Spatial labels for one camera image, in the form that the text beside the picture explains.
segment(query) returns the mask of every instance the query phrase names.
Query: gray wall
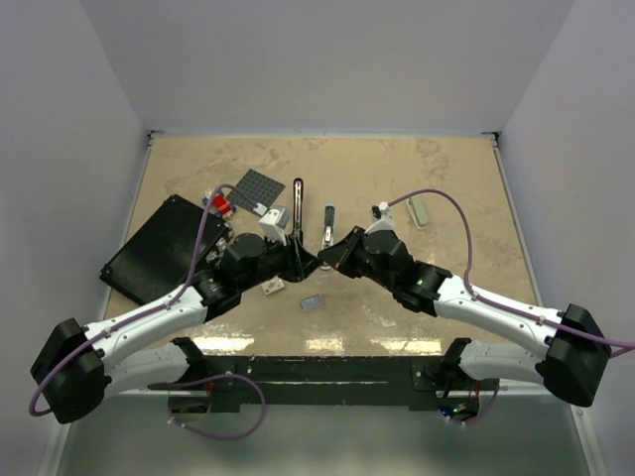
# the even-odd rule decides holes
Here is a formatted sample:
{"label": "gray wall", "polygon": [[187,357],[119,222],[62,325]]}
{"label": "gray wall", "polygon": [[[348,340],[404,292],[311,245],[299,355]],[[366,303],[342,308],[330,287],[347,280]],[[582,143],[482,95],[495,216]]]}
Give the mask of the gray wall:
{"label": "gray wall", "polygon": [[201,132],[500,130],[572,0],[82,0],[133,107]]}
{"label": "gray wall", "polygon": [[[502,135],[547,304],[574,301],[635,340],[635,3],[578,0]],[[614,475],[633,474],[635,353],[592,409]]]}
{"label": "gray wall", "polygon": [[29,369],[55,324],[97,318],[142,143],[77,1],[0,2],[2,474],[38,469],[53,419],[27,413]]}

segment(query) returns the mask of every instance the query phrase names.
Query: black box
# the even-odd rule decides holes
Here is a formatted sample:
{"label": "black box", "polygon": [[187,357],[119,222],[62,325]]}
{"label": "black box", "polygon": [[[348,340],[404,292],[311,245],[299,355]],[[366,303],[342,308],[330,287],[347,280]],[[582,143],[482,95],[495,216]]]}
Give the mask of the black box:
{"label": "black box", "polygon": [[[138,304],[166,295],[188,275],[202,213],[200,207],[171,195],[104,265],[99,279]],[[209,214],[197,269],[215,258],[232,236],[229,223]]]}

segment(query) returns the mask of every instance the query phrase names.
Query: tabletop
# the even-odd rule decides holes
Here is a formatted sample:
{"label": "tabletop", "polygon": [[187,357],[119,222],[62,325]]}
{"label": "tabletop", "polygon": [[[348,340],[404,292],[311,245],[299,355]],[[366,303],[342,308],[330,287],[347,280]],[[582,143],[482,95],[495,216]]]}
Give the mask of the tabletop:
{"label": "tabletop", "polygon": [[[460,203],[469,221],[472,282],[535,303],[503,181],[486,138],[160,137],[152,148],[128,236],[170,194],[201,204],[207,188],[237,183],[249,169],[283,183],[286,187],[276,204],[290,209],[293,180],[304,180],[305,246],[313,253],[321,245],[327,203],[336,206],[338,241],[354,225],[370,224],[371,205],[418,188],[441,189]],[[440,196],[428,194],[424,200],[430,218],[425,230],[415,227],[405,203],[391,208],[397,236],[416,260],[462,273],[467,252],[458,213]],[[241,208],[229,221],[237,234],[261,234],[255,215]],[[300,301],[315,294],[324,304],[302,311]],[[113,292],[106,317],[135,307]],[[179,335],[192,338],[206,354],[236,355],[439,355],[457,337],[503,341],[467,324],[412,313],[369,280],[320,269],[270,296],[254,288],[232,311]]]}

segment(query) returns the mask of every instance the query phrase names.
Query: white wall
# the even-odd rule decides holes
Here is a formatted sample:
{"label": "white wall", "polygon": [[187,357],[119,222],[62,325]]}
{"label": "white wall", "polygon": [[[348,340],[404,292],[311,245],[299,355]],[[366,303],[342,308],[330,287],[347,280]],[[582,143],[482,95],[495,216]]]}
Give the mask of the white wall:
{"label": "white wall", "polygon": [[81,5],[0,2],[2,474],[38,469],[53,419],[28,415],[29,370],[55,324],[97,318],[142,145]]}
{"label": "white wall", "polygon": [[500,130],[572,1],[82,0],[176,132]]}
{"label": "white wall", "polygon": [[[635,3],[577,0],[502,135],[547,304],[587,306],[635,340]],[[635,355],[612,361],[592,408],[612,474],[635,467]]]}

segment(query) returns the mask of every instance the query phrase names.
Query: gray floor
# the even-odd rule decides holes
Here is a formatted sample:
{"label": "gray floor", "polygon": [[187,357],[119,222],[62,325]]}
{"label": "gray floor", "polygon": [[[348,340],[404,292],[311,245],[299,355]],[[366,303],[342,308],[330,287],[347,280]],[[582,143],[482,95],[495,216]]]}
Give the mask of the gray floor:
{"label": "gray floor", "polygon": [[[257,407],[204,416],[246,428]],[[237,442],[167,425],[165,396],[120,396],[70,429],[59,476],[587,475],[569,407],[553,397],[502,396],[475,426],[401,408],[271,407]]]}

